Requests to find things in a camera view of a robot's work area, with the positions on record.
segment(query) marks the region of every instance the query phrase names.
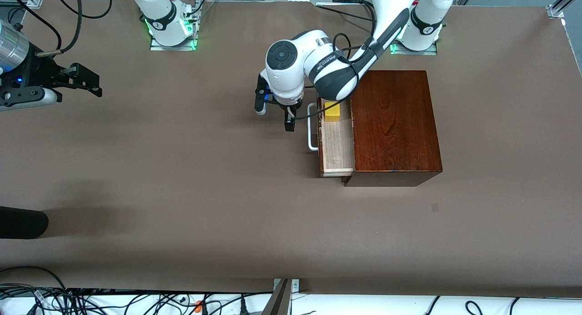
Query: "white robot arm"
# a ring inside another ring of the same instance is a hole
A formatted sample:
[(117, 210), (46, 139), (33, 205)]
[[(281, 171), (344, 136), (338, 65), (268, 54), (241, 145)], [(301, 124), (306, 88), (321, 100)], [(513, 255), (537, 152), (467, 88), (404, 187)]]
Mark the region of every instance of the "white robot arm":
[(180, 0), (134, 0), (144, 13), (150, 34), (164, 46), (175, 46), (193, 34), (192, 6)]
[(427, 49), (437, 39), (452, 0), (420, 0), (410, 10), (413, 2), (372, 0), (376, 29), (349, 60), (341, 50), (333, 50), (331, 40), (320, 30), (272, 44), (266, 54), (266, 68), (258, 77), (255, 111), (263, 115), (266, 104), (278, 104), (285, 110), (285, 129), (293, 131), (305, 76), (321, 98), (339, 102), (351, 95), (359, 79), (401, 33), (408, 48)]

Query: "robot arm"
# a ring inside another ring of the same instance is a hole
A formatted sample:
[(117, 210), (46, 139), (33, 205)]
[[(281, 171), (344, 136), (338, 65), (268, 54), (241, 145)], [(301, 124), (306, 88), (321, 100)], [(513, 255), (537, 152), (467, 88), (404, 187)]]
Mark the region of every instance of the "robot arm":
[(52, 57), (39, 57), (40, 48), (0, 20), (0, 111), (61, 102), (55, 88), (83, 89), (100, 97), (99, 75), (81, 64), (64, 68)]
[[(331, 40), (320, 30), (299, 34), (291, 40), (275, 42), (266, 54), (266, 68), (258, 77), (255, 111), (263, 115), (266, 104), (278, 104), (285, 110), (285, 129), (293, 131), (296, 111), (303, 98), (304, 76), (313, 83), (321, 98), (341, 101), (351, 95), (358, 81), (407, 27), (416, 27), (408, 30), (411, 33), (409, 41), (420, 40), (420, 35), (422, 42), (418, 45), (429, 42), (430, 46), (435, 36), (438, 36), (442, 18), (452, 0), (421, 1), (425, 4), (437, 4), (433, 9), (439, 11), (435, 12), (426, 7), (428, 11), (425, 12), (425, 21), (410, 23), (410, 5), (414, 0), (372, 0), (376, 9), (376, 29), (349, 60), (343, 56), (341, 50), (333, 50)], [(431, 29), (424, 30), (423, 25), (428, 25)], [(422, 34), (423, 30), (424, 33), (430, 31), (427, 35), (432, 40), (429, 41), (426, 34)]]
[(145, 16), (150, 34), (164, 46), (175, 46), (193, 34), (192, 6), (180, 0), (134, 0)]

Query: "plug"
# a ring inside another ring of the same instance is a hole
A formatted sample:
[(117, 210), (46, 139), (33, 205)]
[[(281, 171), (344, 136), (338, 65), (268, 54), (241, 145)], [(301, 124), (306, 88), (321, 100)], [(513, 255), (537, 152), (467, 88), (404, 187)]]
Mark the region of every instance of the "plug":
[(247, 302), (245, 301), (245, 295), (241, 295), (241, 315), (250, 315), (249, 311), (247, 311)]
[(35, 306), (33, 306), (28, 313), (26, 313), (26, 315), (35, 315), (36, 314), (36, 309), (38, 308), (38, 305), (35, 304)]

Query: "wood grain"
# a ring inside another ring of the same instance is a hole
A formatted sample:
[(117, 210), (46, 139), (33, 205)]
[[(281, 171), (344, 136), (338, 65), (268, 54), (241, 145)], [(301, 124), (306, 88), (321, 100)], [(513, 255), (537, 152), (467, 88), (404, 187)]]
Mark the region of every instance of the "wood grain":
[[(318, 107), (323, 102), (318, 98)], [(326, 122), (324, 114), (318, 116), (320, 137), (321, 175), (324, 177), (349, 176), (354, 171), (354, 135), (349, 102), (340, 104), (337, 122)]]
[(425, 71), (369, 71), (351, 112), (356, 172), (442, 171)]

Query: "black cable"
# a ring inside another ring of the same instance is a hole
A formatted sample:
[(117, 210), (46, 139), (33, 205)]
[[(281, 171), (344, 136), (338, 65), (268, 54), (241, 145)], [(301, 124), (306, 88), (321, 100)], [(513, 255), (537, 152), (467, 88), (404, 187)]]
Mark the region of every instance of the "black cable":
[(330, 12), (334, 12), (334, 13), (339, 13), (339, 14), (343, 14), (343, 15), (355, 17), (356, 19), (361, 19), (361, 20), (366, 20), (366, 21), (372, 21), (372, 19), (368, 19), (366, 17), (362, 17), (362, 16), (358, 16), (358, 15), (354, 15), (354, 14), (342, 12), (341, 10), (331, 9), (331, 8), (327, 8), (327, 7), (324, 7), (324, 6), (318, 6), (317, 8), (329, 10)]
[(214, 311), (212, 313), (208, 314), (208, 315), (213, 315), (217, 311), (220, 311), (221, 314), (222, 314), (222, 309), (224, 307), (226, 307), (227, 305), (230, 305), (231, 303), (233, 303), (233, 302), (235, 302), (237, 300), (241, 300), (242, 298), (246, 298), (246, 297), (250, 297), (250, 296), (256, 296), (256, 295), (264, 295), (264, 294), (272, 294), (272, 292), (254, 292), (253, 294), (244, 294), (243, 296), (241, 296), (239, 298), (232, 299), (231, 301), (222, 304), (222, 306), (218, 307), (218, 309), (214, 309)]
[(24, 10), (23, 8), (19, 8), (19, 7), (14, 7), (14, 8), (11, 8), (11, 9), (8, 11), (8, 24), (12, 25), (12, 19), (13, 19), (14, 15), (16, 15), (16, 13), (17, 13), (19, 10), (21, 10), (22, 12), (25, 12), (25, 10)]
[(362, 4), (368, 9), (370, 12), (370, 16), (372, 16), (372, 34), (376, 31), (376, 11), (374, 11), (374, 5), (371, 2), (364, 0)]
[[(60, 0), (60, 2), (63, 5), (65, 5), (71, 12), (73, 12), (77, 15), (79, 14), (75, 9), (73, 9), (71, 6), (69, 6), (69, 4), (67, 4), (64, 0)], [(86, 19), (101, 19), (103, 17), (106, 17), (107, 14), (109, 14), (112, 5), (113, 5), (113, 0), (109, 0), (109, 5), (107, 6), (107, 9), (101, 15), (90, 16), (90, 15), (82, 15), (81, 14), (81, 16), (85, 17)]]
[(241, 294), (241, 312), (239, 315), (250, 315), (249, 310), (247, 309), (247, 302), (245, 300), (245, 294)]
[(190, 13), (187, 13), (186, 16), (196, 14), (196, 12), (198, 12), (202, 8), (203, 4), (204, 4), (204, 0), (200, 0), (200, 5), (198, 5), (198, 8), (196, 8), (196, 10), (192, 10)]
[[(137, 295), (133, 299), (131, 299), (129, 301), (129, 303), (127, 303), (126, 305), (123, 305), (123, 306), (103, 306), (103, 307), (87, 307), (87, 306), (83, 306), (83, 310), (91, 311), (93, 313), (98, 313), (96, 310), (103, 311), (103, 309), (121, 309), (121, 308), (129, 309), (129, 306), (131, 306), (131, 305), (133, 305), (135, 303), (141, 302), (142, 300), (147, 299), (149, 296), (150, 295), (145, 295), (145, 296), (144, 295)], [(85, 303), (87, 303), (87, 301), (89, 300), (89, 298), (83, 298), (83, 297), (80, 297), (80, 298), (83, 301), (85, 301)]]
[(77, 0), (77, 9), (79, 12), (77, 13), (77, 28), (75, 29), (75, 35), (71, 42), (63, 49), (60, 50), (61, 54), (71, 50), (75, 43), (77, 43), (77, 39), (79, 38), (79, 34), (81, 33), (81, 21), (83, 20), (83, 3), (81, 0)]
[(65, 284), (63, 283), (63, 281), (60, 280), (60, 278), (56, 274), (54, 274), (51, 270), (45, 269), (44, 267), (40, 267), (40, 266), (14, 266), (14, 267), (9, 267), (8, 269), (0, 270), (0, 273), (13, 271), (13, 270), (38, 270), (38, 271), (46, 272), (46, 273), (50, 274), (52, 276), (52, 278), (54, 278), (56, 280), (56, 282), (63, 289), (63, 291), (66, 290)]
[(430, 313), (432, 313), (432, 309), (435, 307), (435, 304), (437, 303), (440, 297), (441, 296), (436, 296), (434, 299), (432, 299), (431, 306), (428, 308), (428, 311), (424, 313), (424, 315), (430, 315)]
[(29, 12), (31, 15), (33, 15), (34, 17), (36, 17), (36, 19), (38, 19), (39, 21), (41, 21), (44, 25), (46, 25), (51, 31), (54, 32), (54, 34), (56, 35), (56, 49), (59, 50), (60, 46), (63, 43), (62, 38), (60, 37), (60, 33), (55, 29), (55, 27), (53, 27), (52, 25), (50, 25), (50, 23), (48, 23), (47, 21), (45, 21), (42, 17), (40, 17), (37, 13), (35, 13), (32, 9), (30, 9), (28, 6), (26, 6), (26, 4), (24, 2), (22, 2), (22, 0), (16, 0), (16, 2), (22, 7), (24, 8), (27, 12)]
[[(471, 311), (471, 309), (469, 309), (469, 305), (473, 305), (476, 307), (476, 309), (479, 311), (479, 314), (475, 314)], [(468, 302), (465, 303), (465, 309), (467, 310), (467, 313), (471, 314), (471, 315), (483, 315), (483, 312), (481, 311), (481, 308), (479, 307), (479, 305), (477, 305), (476, 302), (470, 300)]]
[(125, 311), (123, 311), (123, 315), (127, 315), (127, 311), (129, 310), (129, 306), (131, 306), (131, 304), (133, 302), (137, 302), (136, 299), (140, 297), (140, 295), (135, 296), (133, 299), (130, 300), (129, 304), (127, 304), (127, 306), (125, 306)]
[[(15, 286), (17, 288), (25, 288), (25, 289), (27, 289), (31, 293), (33, 293), (35, 290), (39, 290), (39, 291), (45, 291), (45, 292), (48, 292), (48, 293), (52, 294), (53, 298), (59, 304), (60, 309), (49, 309), (49, 308), (46, 308), (46, 307), (42, 306), (41, 303), (38, 303), (39, 304), (39, 307), (41, 307), (42, 309), (48, 310), (48, 311), (60, 311), (63, 314), (67, 314), (67, 311), (77, 310), (74, 307), (67, 306), (67, 302), (70, 301), (70, 300), (72, 300), (73, 298), (77, 298), (77, 296), (75, 296), (73, 294), (69, 294), (65, 290), (57, 290), (57, 289), (52, 289), (52, 288), (40, 288), (40, 287), (33, 287), (33, 286), (27, 287), (27, 286), (23, 286), (23, 285), (19, 285), (19, 284), (0, 284), (0, 285), (3, 285), (3, 286)], [(60, 303), (60, 300), (58, 299), (58, 297), (55, 294), (61, 295), (65, 299), (65, 306), (64, 307), (62, 306), (62, 304)], [(103, 308), (112, 307), (112, 306), (100, 307), (100, 306), (96, 305), (95, 303), (89, 301), (88, 299), (85, 299), (85, 301), (86, 301), (86, 303), (89, 303), (91, 306), (93, 306), (94, 309), (103, 309)]]
[(166, 299), (166, 297), (158, 299), (158, 301), (157, 301), (156, 303), (154, 303), (153, 305), (151, 305), (151, 307), (150, 307), (150, 308), (148, 308), (148, 309), (147, 309), (147, 310), (144, 312), (144, 315), (146, 315), (147, 313), (149, 313), (149, 311), (150, 311), (150, 310), (152, 310), (152, 309), (154, 309), (154, 307), (157, 307), (157, 306), (158, 306), (158, 304), (160, 304), (160, 302), (161, 302), (162, 300), (164, 300), (164, 299)]
[[(351, 42), (350, 42), (350, 40), (349, 40), (349, 38), (347, 37), (346, 34), (344, 34), (344, 33), (338, 33), (338, 34), (335, 35), (335, 37), (333, 37), (333, 46), (334, 46), (333, 47), (333, 50), (335, 50), (335, 41), (336, 41), (337, 37), (339, 37), (339, 36), (342, 36), (342, 37), (345, 36), (347, 38), (348, 43), (351, 45)], [(360, 75), (359, 75), (358, 71), (356, 70), (356, 68), (354, 67), (354, 63), (351, 62), (351, 61), (349, 61), (343, 54), (340, 56), (340, 58), (338, 58), (338, 60), (340, 60), (341, 62), (344, 62), (344, 63), (348, 64), (351, 67), (351, 69), (354, 71), (354, 74), (356, 76), (356, 86), (354, 87), (354, 89), (351, 90), (351, 93), (349, 95), (347, 95), (342, 100), (340, 100), (338, 102), (335, 102), (333, 105), (328, 106), (326, 108), (322, 108), (321, 110), (317, 110), (313, 114), (309, 114), (309, 115), (302, 116), (302, 117), (295, 117), (294, 118), (295, 120), (306, 120), (306, 119), (311, 118), (313, 116), (318, 116), (322, 112), (325, 112), (326, 110), (329, 110), (330, 108), (333, 108), (333, 107), (341, 104), (342, 102), (344, 102), (346, 100), (349, 100), (351, 98), (351, 96), (355, 93), (355, 91), (358, 89), (358, 86), (360, 85)]]
[[(35, 303), (37, 304), (38, 308), (42, 309), (42, 313), (43, 314), (44, 314), (44, 311), (47, 310), (47, 311), (60, 311), (63, 315), (67, 315), (66, 310), (69, 309), (69, 307), (67, 306), (67, 303), (68, 303), (70, 297), (74, 297), (71, 294), (67, 294), (65, 292), (65, 290), (58, 290), (58, 289), (52, 289), (52, 288), (37, 288), (37, 287), (34, 287), (34, 286), (27, 286), (27, 285), (23, 285), (23, 284), (0, 284), (0, 285), (1, 286), (12, 286), (12, 287), (17, 287), (17, 288), (22, 288), (22, 289), (26, 290), (26, 292), (29, 292), (29, 293), (33, 294), (35, 296)], [(37, 295), (35, 293), (37, 290), (45, 291), (45, 292), (48, 293), (46, 295), (42, 295), (43, 297), (46, 297), (48, 295), (51, 295), (52, 298), (54, 298), (53, 299), (53, 302), (56, 301), (58, 303), (59, 309), (50, 309), (48, 307), (44, 307), (42, 305), (41, 300), (39, 300), (37, 298)], [(58, 295), (62, 295), (63, 296), (64, 301), (65, 301), (65, 306), (64, 307), (60, 303), (60, 300), (58, 299)]]
[(513, 315), (513, 307), (515, 306), (515, 303), (520, 299), (520, 297), (517, 297), (515, 299), (513, 299), (513, 302), (511, 302), (511, 306), (509, 306), (509, 315)]
[(347, 48), (347, 58), (349, 59), (349, 58), (350, 58), (350, 56), (351, 56), (351, 40), (350, 40), (350, 38), (347, 36), (347, 34), (345, 34), (345, 33), (341, 33), (341, 32), (340, 32), (340, 33), (336, 34), (336, 35), (333, 37), (333, 42), (332, 42), (332, 50), (335, 50), (335, 49), (336, 49), (336, 41), (337, 41), (337, 38), (338, 38), (338, 37), (344, 37), (344, 38), (347, 40), (347, 45), (348, 45), (348, 48)]
[(202, 315), (208, 315), (208, 309), (206, 308), (206, 305), (211, 304), (211, 303), (218, 303), (220, 305), (220, 307), (218, 308), (218, 309), (220, 309), (219, 315), (222, 314), (222, 307), (223, 307), (222, 302), (220, 302), (219, 300), (211, 300), (209, 302), (206, 302), (205, 299), (202, 299), (202, 303), (192, 305), (195, 307), (194, 307), (194, 309), (192, 309), (192, 311), (190, 313), (188, 313), (188, 315), (192, 315), (194, 313), (194, 311), (200, 306), (202, 306)]

